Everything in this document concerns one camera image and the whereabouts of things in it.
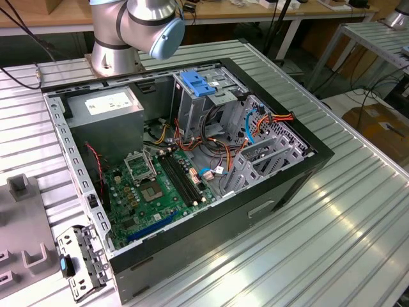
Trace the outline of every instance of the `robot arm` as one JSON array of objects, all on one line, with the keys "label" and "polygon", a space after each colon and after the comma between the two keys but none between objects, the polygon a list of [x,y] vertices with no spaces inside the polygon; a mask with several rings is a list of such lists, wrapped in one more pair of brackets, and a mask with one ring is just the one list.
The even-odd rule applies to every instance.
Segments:
[{"label": "robot arm", "polygon": [[91,62],[103,76],[135,72],[141,50],[167,59],[185,32],[173,0],[91,0],[95,45]]},{"label": "robot arm", "polygon": [[406,28],[409,18],[409,0],[401,0],[395,10],[383,21],[387,26],[402,30]]}]

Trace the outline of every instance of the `motherboard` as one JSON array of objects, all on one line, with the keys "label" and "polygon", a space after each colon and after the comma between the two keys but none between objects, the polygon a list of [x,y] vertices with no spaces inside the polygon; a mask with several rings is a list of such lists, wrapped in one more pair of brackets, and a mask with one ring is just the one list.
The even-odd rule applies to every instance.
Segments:
[{"label": "motherboard", "polygon": [[[216,200],[207,184],[198,180],[197,171],[183,151],[148,160],[148,164],[144,159],[128,164],[125,160],[104,173],[110,199],[107,215],[116,249]],[[143,174],[148,178],[138,180]]]}]

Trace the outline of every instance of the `wooden desk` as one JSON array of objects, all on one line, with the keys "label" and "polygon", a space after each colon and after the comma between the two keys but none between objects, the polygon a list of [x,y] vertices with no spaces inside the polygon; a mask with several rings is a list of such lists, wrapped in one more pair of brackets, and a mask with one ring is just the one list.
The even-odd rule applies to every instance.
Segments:
[{"label": "wooden desk", "polygon": [[[283,59],[295,33],[304,19],[333,19],[345,17],[365,17],[370,21],[378,10],[371,7],[368,10],[354,8],[352,11],[337,12],[323,6],[315,0],[301,4],[298,10],[287,12],[284,20],[292,20],[291,26],[284,38],[277,59]],[[273,9],[266,9],[259,4],[250,4],[239,8],[228,0],[221,3],[202,2],[197,4],[195,24],[227,24],[239,22],[271,21]],[[87,0],[63,0],[50,15],[39,15],[20,12],[21,17],[33,33],[69,33],[93,31],[91,7]],[[193,23],[193,16],[185,14],[186,25]],[[0,14],[0,36],[22,35],[24,32],[15,24]]]}]

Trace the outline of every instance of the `blue drive rail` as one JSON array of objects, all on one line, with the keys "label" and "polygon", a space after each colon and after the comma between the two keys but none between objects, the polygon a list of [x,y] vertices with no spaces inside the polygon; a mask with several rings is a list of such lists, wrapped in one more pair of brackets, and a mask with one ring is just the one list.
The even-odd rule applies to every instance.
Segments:
[{"label": "blue drive rail", "polygon": [[197,72],[181,72],[180,76],[184,83],[194,92],[197,97],[211,95],[216,92]]}]

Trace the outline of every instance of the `cardboard box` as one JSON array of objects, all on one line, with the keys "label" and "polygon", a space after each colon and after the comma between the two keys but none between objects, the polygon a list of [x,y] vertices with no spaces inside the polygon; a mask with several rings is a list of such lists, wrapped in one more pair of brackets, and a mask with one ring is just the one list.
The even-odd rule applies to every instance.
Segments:
[{"label": "cardboard box", "polygon": [[[354,107],[343,120],[356,128],[359,111]],[[358,131],[400,166],[409,164],[409,125],[382,104],[364,107]]]},{"label": "cardboard box", "polygon": [[[62,0],[9,0],[16,10],[42,15],[50,13],[61,3]],[[2,8],[9,8],[4,0],[0,0]]]}]

